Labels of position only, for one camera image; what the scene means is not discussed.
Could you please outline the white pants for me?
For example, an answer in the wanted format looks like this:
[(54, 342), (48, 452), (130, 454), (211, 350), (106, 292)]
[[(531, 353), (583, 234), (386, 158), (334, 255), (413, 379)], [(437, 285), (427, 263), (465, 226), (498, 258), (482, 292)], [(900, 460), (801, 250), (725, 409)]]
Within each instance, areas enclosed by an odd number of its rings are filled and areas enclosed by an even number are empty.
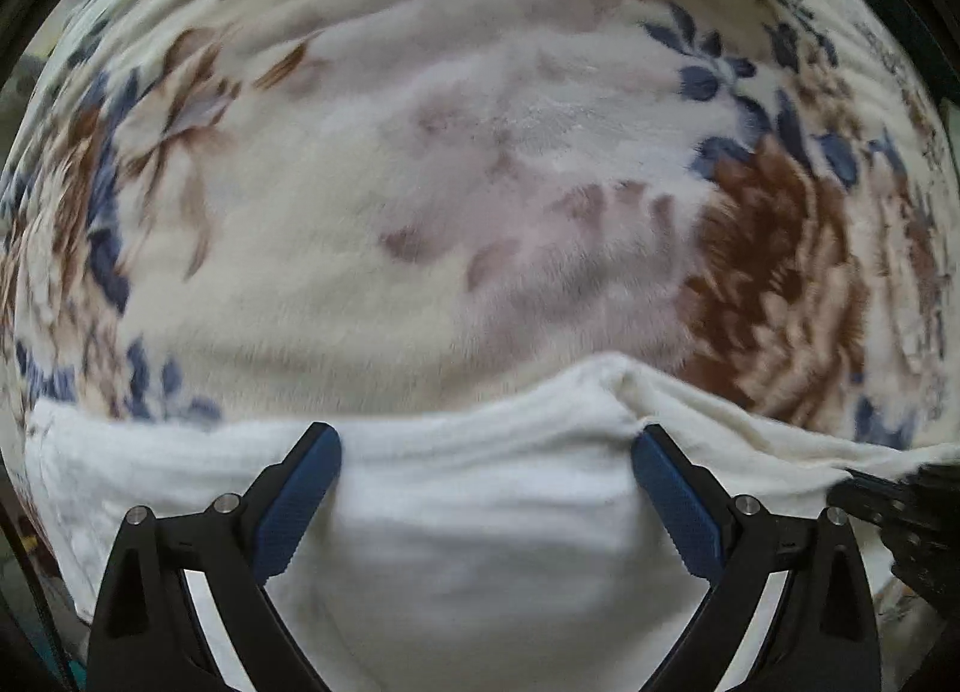
[[(204, 429), (37, 401), (23, 477), (83, 619), (127, 508), (242, 492), (314, 417)], [(636, 690), (703, 598), (630, 471), (661, 422), (732, 494), (815, 516), (861, 469), (958, 463), (752, 416), (619, 354), (459, 412), (340, 417), (332, 505), (268, 594), (335, 690)]]

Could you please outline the floral fleece bed blanket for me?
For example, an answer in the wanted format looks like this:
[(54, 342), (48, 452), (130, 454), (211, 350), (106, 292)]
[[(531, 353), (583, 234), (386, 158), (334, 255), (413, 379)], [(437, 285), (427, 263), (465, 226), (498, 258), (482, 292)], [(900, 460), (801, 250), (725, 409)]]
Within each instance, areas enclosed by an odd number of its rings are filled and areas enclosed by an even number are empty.
[(620, 352), (958, 437), (958, 180), (867, 0), (80, 0), (2, 155), (3, 456), (49, 401), (420, 414)]

